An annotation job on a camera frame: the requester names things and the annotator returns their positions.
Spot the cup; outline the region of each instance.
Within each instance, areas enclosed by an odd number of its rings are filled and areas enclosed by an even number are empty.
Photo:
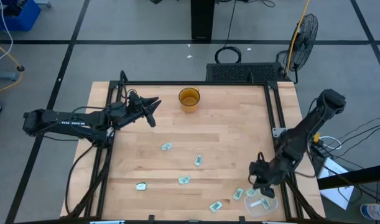
[[[178,100],[182,104],[184,112],[195,112],[198,109],[198,102],[201,99],[200,90],[198,88],[184,88],[178,94]]]

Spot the blue bin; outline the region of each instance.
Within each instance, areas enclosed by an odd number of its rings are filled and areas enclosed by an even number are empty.
[[[40,14],[40,7],[34,2],[34,0],[28,0],[22,9],[21,13],[17,17],[6,17],[6,22],[9,31],[28,31],[31,30],[35,24],[36,19]],[[0,16],[0,26],[4,29],[2,17]]]

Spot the black fan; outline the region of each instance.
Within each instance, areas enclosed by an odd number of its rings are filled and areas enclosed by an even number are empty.
[[[299,71],[303,65],[306,63],[308,56],[313,49],[315,38],[317,36],[318,30],[318,20],[313,14],[308,14],[304,16],[302,23],[300,24],[299,31],[293,34],[295,38],[294,47],[292,49],[292,57],[290,58],[290,65],[287,64],[288,53],[290,52],[290,45],[288,50],[283,50],[278,52],[276,56],[276,62],[279,60],[279,55],[285,54],[283,63],[286,67],[289,66],[291,72],[295,72],[297,83],[297,71]],[[285,77],[287,76],[287,70],[284,69],[283,73]]]

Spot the wooden table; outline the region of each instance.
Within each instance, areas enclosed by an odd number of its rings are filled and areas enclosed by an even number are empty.
[[[267,161],[274,157],[263,87],[197,87],[201,94],[199,109],[185,114],[178,102],[178,93],[185,86],[128,86],[145,98],[159,96],[162,103],[154,113],[155,128],[139,119],[116,132],[103,219],[147,220],[149,215],[155,215],[156,220],[228,221],[238,220],[239,216],[249,221],[285,220],[279,186],[275,186],[279,207],[263,217],[248,215],[244,196],[238,201],[233,199],[238,187],[251,188],[248,167],[258,152],[263,152]],[[103,107],[107,91],[108,82],[94,82],[88,106]],[[279,83],[279,93],[286,125],[294,127],[302,116],[293,83]],[[279,124],[274,95],[271,96]],[[173,149],[161,151],[161,145],[167,142],[172,142]],[[81,140],[75,159],[89,146],[88,141]],[[73,171],[68,199],[71,209],[89,187],[95,152],[92,150],[80,160]],[[194,165],[197,154],[204,157],[200,167]],[[307,156],[297,171],[313,173]],[[178,178],[185,175],[191,177],[191,182],[179,185]],[[139,182],[147,182],[146,191],[136,190]],[[325,216],[317,180],[297,175],[297,183],[310,205]],[[290,190],[288,193],[293,205],[293,195]],[[97,199],[95,194],[93,208]],[[212,213],[209,206],[217,200],[223,207]],[[291,211],[295,217],[294,205]]]

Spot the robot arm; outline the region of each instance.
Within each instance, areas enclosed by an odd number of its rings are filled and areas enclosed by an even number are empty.
[[[261,188],[261,193],[274,197],[271,185],[283,182],[289,172],[294,171],[303,159],[308,142],[317,131],[335,114],[343,111],[345,97],[334,90],[324,90],[317,98],[316,107],[295,127],[283,131],[275,139],[276,156],[266,162],[260,153],[256,162],[249,165],[249,177],[256,176],[253,189]]]
[[[159,98],[143,98],[135,91],[130,91],[127,99],[128,105],[115,102],[89,114],[35,110],[24,114],[23,130],[30,136],[53,132],[87,138],[103,147],[108,142],[109,128],[119,130],[144,116],[150,126],[155,127],[152,114],[161,102]]]

